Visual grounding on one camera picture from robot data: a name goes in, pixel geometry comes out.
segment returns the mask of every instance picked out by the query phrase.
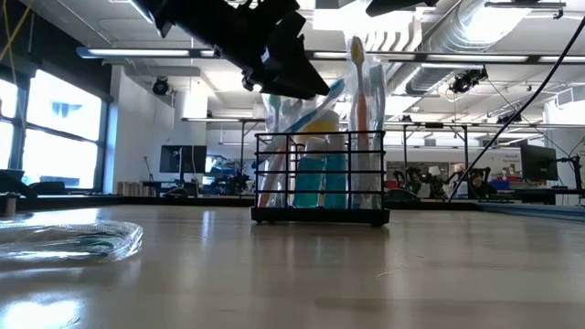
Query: clear plastic bag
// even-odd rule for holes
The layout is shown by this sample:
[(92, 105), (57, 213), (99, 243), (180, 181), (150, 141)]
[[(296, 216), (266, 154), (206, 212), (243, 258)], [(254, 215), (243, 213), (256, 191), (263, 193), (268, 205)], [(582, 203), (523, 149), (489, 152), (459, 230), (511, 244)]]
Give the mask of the clear plastic bag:
[(143, 228), (119, 221), (94, 224), (0, 222), (0, 262), (123, 260), (142, 248)]
[[(354, 96), (349, 115), (349, 129), (351, 131), (382, 131), (386, 112), (384, 68), (381, 63), (366, 57), (358, 37), (352, 37), (348, 41), (349, 58), (352, 58), (351, 48), (355, 47), (355, 43), (359, 44), (355, 49), (360, 49), (363, 63), (360, 65), (360, 73), (357, 72), (354, 63), (349, 63), (348, 66), (346, 84), (349, 92)], [(378, 151), (382, 143), (381, 138), (381, 134), (357, 134), (352, 136), (351, 147), (353, 150)], [(379, 154), (352, 155), (352, 170), (382, 170), (380, 163)], [(352, 189), (355, 191), (379, 191), (380, 188), (380, 174), (358, 174), (356, 179), (352, 179)], [(352, 195), (352, 207), (380, 209), (382, 205), (378, 196), (355, 194)]]
[[(333, 107), (345, 91), (345, 79), (337, 80), (331, 91), (321, 103), (316, 106), (316, 101), (303, 101), (282, 96), (263, 96), (266, 107), (266, 131), (267, 133), (297, 133), (312, 122), (321, 119), (327, 110)], [(264, 148), (266, 152), (284, 151), (285, 137), (276, 136)], [(259, 156), (260, 162), (254, 167), (264, 165), (267, 170), (281, 171), (286, 166), (285, 156), (275, 154), (272, 156)], [(282, 190), (285, 175), (267, 174), (262, 182), (263, 190)], [(284, 194), (261, 194), (258, 207), (283, 207), (286, 200)]]

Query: desk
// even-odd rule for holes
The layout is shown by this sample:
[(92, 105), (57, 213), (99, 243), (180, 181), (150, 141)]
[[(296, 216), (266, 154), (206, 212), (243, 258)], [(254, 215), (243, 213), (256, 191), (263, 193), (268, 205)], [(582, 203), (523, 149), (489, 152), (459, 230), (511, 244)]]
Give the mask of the desk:
[[(156, 190), (156, 197), (160, 197), (163, 193), (176, 188), (176, 181), (142, 181), (140, 182), (143, 186), (153, 187)], [(198, 183), (184, 182), (183, 188), (189, 196), (198, 197)]]
[(386, 228), (258, 226), (247, 208), (117, 206), (143, 250), (96, 266), (1, 268), (0, 327), (582, 328), (583, 225), (394, 211)]
[(544, 203), (545, 205), (556, 205), (556, 196), (572, 195), (578, 196), (581, 191), (577, 189), (562, 188), (527, 188), (510, 190), (509, 194), (517, 197), (525, 203)]

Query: teal bottle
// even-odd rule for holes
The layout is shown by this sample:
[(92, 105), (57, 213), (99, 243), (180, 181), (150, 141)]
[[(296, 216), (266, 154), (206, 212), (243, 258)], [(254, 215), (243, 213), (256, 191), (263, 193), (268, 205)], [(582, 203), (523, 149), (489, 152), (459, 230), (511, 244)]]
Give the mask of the teal bottle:
[[(346, 137), (344, 135), (327, 136), (327, 151), (343, 152), (345, 148)], [(347, 164), (345, 154), (328, 154), (325, 157), (325, 208), (347, 208), (347, 195), (326, 193), (327, 191), (346, 191), (347, 175), (328, 173), (330, 171), (345, 171), (346, 169)]]
[[(309, 137), (306, 142), (306, 151), (323, 151), (325, 140), (323, 138)], [(319, 206), (319, 193), (296, 193), (296, 191), (318, 191), (323, 183), (323, 173), (305, 174), (303, 171), (323, 171), (324, 158), (322, 154), (306, 154), (299, 161), (296, 174), (294, 200), (295, 207)]]

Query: security camera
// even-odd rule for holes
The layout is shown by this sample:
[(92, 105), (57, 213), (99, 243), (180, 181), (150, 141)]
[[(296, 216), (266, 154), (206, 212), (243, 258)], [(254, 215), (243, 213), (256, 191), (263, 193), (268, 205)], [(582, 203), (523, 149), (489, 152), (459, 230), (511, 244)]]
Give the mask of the security camera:
[(171, 86), (168, 84), (168, 77), (157, 77), (156, 82), (153, 85), (153, 93), (157, 96), (166, 96), (172, 91)]

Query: black wire basket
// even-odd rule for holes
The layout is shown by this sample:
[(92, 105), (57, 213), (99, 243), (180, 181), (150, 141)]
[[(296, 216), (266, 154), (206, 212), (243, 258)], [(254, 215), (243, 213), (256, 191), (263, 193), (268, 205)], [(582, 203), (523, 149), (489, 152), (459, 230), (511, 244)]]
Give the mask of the black wire basket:
[[(294, 141), (295, 136), (316, 136), (316, 135), (344, 135), (346, 136), (345, 150), (340, 151), (305, 151), (304, 145)], [(357, 139), (359, 134), (367, 134), (369, 139), (375, 142), (369, 150), (352, 149), (352, 141)], [(277, 221), (302, 221), (302, 222), (334, 222), (334, 223), (358, 223), (371, 224), (375, 227), (381, 227), (389, 222), (389, 210), (384, 209), (384, 131), (352, 131), (352, 132), (330, 132), (330, 133), (256, 133), (256, 164), (260, 161), (261, 155), (284, 156), (284, 170), (262, 170), (257, 168), (256, 175), (256, 193), (254, 207), (250, 209), (252, 220), (261, 224), (266, 221), (275, 223)], [(271, 139), (283, 136), (284, 151), (266, 152), (261, 151), (261, 145), (268, 143)], [(346, 157), (346, 170), (338, 171), (299, 171), (298, 162), (302, 155), (305, 154), (342, 154)], [(352, 166), (352, 155), (355, 154), (373, 154), (379, 157), (379, 169), (373, 170), (356, 170)], [(291, 180), (296, 179), (299, 173), (302, 174), (343, 174), (346, 175), (346, 190), (344, 191), (325, 191), (325, 190), (291, 190)], [(353, 180), (357, 175), (379, 175), (379, 188), (375, 190), (360, 190), (352, 188)], [(261, 175), (283, 175), (282, 189), (261, 189), (259, 177)], [(289, 205), (289, 196), (292, 194), (315, 193), (319, 195), (343, 194), (346, 195), (346, 208), (326, 208), (326, 207), (292, 207)], [(283, 195), (282, 202), (277, 207), (259, 207), (262, 194)], [(379, 207), (376, 208), (356, 208), (353, 206), (355, 195), (370, 195), (376, 197)]]

